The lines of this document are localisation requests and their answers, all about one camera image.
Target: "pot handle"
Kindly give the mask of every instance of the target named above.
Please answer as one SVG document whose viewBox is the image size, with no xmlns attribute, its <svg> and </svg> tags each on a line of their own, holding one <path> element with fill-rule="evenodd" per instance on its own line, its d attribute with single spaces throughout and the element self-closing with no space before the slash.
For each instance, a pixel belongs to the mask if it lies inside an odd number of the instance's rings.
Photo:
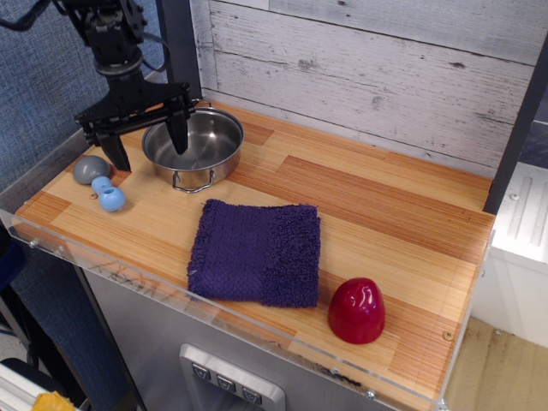
<svg viewBox="0 0 548 411">
<path fill-rule="evenodd" d="M 173 173 L 172 186 L 175 190 L 184 191 L 185 193 L 188 193 L 188 194 L 194 194 L 194 193 L 199 193 L 200 191 L 202 191 L 205 188 L 211 187 L 213 185 L 213 180 L 215 180 L 215 171 L 213 171 L 213 169 L 211 169 L 211 170 L 209 170 L 209 182 L 205 186 L 198 187 L 198 188 L 193 188 L 193 189 L 178 187 L 177 182 L 181 181 L 181 177 L 179 177 L 179 172 L 176 171 L 175 173 Z"/>
</svg>

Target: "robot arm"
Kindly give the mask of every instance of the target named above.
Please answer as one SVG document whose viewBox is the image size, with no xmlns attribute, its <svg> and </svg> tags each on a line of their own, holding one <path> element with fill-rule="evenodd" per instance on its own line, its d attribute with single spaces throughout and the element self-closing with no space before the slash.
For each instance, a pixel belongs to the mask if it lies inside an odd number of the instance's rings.
<svg viewBox="0 0 548 411">
<path fill-rule="evenodd" d="M 39 0 L 37 5 L 41 4 L 43 11 L 49 2 Z M 120 135 L 165 122 L 176 152 L 183 154 L 188 147 L 187 119 L 194 112 L 188 96 L 190 86 L 145 80 L 138 46 L 143 42 L 146 25 L 143 8 L 134 0 L 54 0 L 54 3 L 91 48 L 94 67 L 109 85 L 101 101 L 75 116 L 88 144 L 102 146 L 119 170 L 130 170 Z M 36 17 L 33 15 L 25 29 L 30 28 Z"/>
</svg>

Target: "wood plank wall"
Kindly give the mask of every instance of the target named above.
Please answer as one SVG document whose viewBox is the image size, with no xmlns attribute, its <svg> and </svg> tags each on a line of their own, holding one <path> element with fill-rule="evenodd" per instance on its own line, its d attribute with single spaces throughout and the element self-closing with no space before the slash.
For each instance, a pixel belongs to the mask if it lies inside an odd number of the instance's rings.
<svg viewBox="0 0 548 411">
<path fill-rule="evenodd" d="M 493 177 L 546 0 L 192 0 L 206 97 Z"/>
</svg>

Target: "gray toy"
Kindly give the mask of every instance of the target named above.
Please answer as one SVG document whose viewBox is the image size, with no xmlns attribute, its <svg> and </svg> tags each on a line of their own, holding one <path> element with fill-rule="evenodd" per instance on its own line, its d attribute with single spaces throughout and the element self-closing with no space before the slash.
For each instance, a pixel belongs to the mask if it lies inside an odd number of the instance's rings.
<svg viewBox="0 0 548 411">
<path fill-rule="evenodd" d="M 85 156 L 74 165 L 72 170 L 73 178 L 80 184 L 91 184 L 93 179 L 109 174 L 109 164 L 97 156 Z"/>
</svg>

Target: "button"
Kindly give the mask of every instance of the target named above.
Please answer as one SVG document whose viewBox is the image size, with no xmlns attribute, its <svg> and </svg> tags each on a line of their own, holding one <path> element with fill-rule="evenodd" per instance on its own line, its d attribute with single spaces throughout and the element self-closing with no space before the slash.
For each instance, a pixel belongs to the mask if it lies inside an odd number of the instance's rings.
<svg viewBox="0 0 548 411">
<path fill-rule="evenodd" d="M 209 381 L 211 379 L 211 375 L 210 375 L 209 370 L 207 368 L 204 368 L 202 366 L 199 366 L 199 365 L 193 363 L 192 364 L 192 369 L 193 369 L 194 375 L 196 377 L 205 379 L 207 381 Z"/>
<path fill-rule="evenodd" d="M 223 390 L 227 390 L 229 392 L 236 392 L 235 384 L 229 379 L 226 379 L 225 377 L 221 377 L 220 375 L 217 375 L 217 384 Z"/>
<path fill-rule="evenodd" d="M 243 394 L 243 397 L 249 402 L 253 404 L 261 405 L 262 401 L 259 393 L 255 391 L 251 391 L 250 389 L 246 387 L 241 387 L 241 393 Z"/>
</svg>

